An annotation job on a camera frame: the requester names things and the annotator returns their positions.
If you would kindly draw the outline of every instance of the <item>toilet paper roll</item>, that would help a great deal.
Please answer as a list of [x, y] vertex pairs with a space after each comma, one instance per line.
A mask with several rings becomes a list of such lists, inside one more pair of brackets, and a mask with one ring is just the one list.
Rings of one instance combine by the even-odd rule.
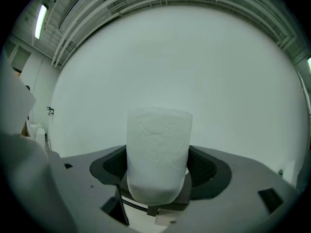
[[164, 108], [128, 113], [127, 183], [133, 198], [146, 205], [174, 201], [182, 189], [192, 115]]

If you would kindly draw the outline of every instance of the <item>white paper roll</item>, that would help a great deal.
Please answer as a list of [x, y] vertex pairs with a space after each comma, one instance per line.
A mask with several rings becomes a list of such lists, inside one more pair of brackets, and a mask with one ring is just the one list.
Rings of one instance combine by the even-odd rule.
[[174, 201], [184, 184], [192, 115], [164, 108], [138, 108], [127, 119], [127, 183], [146, 205]]

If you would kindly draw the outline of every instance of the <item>ceiling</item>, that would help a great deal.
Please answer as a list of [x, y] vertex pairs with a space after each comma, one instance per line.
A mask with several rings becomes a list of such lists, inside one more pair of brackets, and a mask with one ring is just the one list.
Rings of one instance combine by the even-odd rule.
[[[41, 4], [48, 5], [41, 38], [35, 25]], [[138, 10], [170, 5], [206, 6], [227, 11], [267, 34], [293, 64], [311, 55], [299, 23], [281, 0], [33, 0], [17, 20], [12, 34], [62, 68], [83, 42], [112, 21]]]

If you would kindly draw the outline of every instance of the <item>fluorescent light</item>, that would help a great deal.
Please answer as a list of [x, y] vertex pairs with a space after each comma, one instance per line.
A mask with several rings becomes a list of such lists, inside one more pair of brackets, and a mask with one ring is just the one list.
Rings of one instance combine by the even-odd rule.
[[40, 39], [42, 24], [44, 20], [44, 16], [47, 12], [47, 8], [44, 5], [41, 5], [40, 12], [38, 15], [37, 25], [35, 26], [35, 37]]
[[311, 72], [311, 57], [308, 59], [308, 64], [309, 64], [309, 68], [310, 68], [310, 72]]

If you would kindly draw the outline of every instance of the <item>white backdrop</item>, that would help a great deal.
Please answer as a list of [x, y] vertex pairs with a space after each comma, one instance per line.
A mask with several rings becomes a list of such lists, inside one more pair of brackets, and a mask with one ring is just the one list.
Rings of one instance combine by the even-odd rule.
[[118, 20], [68, 61], [52, 98], [61, 156], [125, 144], [129, 108], [193, 114], [190, 143], [256, 159], [274, 171], [307, 144], [307, 107], [290, 60], [227, 13], [164, 7]]

